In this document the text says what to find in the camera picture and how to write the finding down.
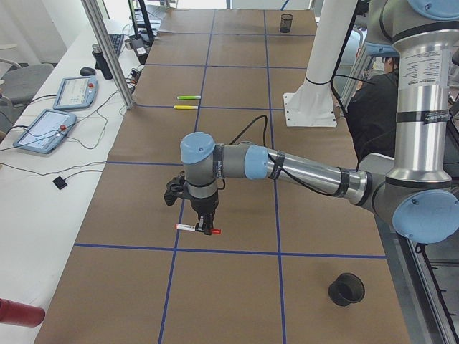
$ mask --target computer mouse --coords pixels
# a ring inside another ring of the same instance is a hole
[[[95,69],[91,67],[83,67],[80,70],[80,75],[83,77],[87,77],[89,75],[95,75]]]

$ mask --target black bottle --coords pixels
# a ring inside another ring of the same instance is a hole
[[[105,60],[102,49],[99,47],[99,44],[93,44],[93,56],[95,58],[95,64],[99,67],[100,71],[103,74],[103,77],[107,80],[113,79],[108,63]]]

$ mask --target blue joint cap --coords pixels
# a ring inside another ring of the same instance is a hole
[[[373,57],[398,57],[399,53],[392,45],[365,42],[366,53]]]
[[[247,179],[264,179],[268,175],[268,150],[251,145],[245,154],[244,172]]]
[[[421,191],[395,209],[392,224],[397,233],[415,242],[441,242],[459,228],[459,201],[444,190]]]
[[[411,7],[428,19],[450,21],[459,19],[457,0],[408,0]]]
[[[214,152],[215,142],[211,135],[196,132],[185,136],[180,142],[181,161],[198,163]]]

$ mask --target white mounting stand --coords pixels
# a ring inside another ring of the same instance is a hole
[[[284,94],[288,127],[336,127],[329,81],[357,1],[324,1],[304,83],[296,93]]]

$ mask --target gray chair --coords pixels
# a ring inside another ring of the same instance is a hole
[[[21,67],[14,61],[2,58],[0,62],[14,67],[1,77],[0,82],[0,111],[4,114],[0,114],[0,130],[7,131],[37,94],[54,67],[47,63]]]

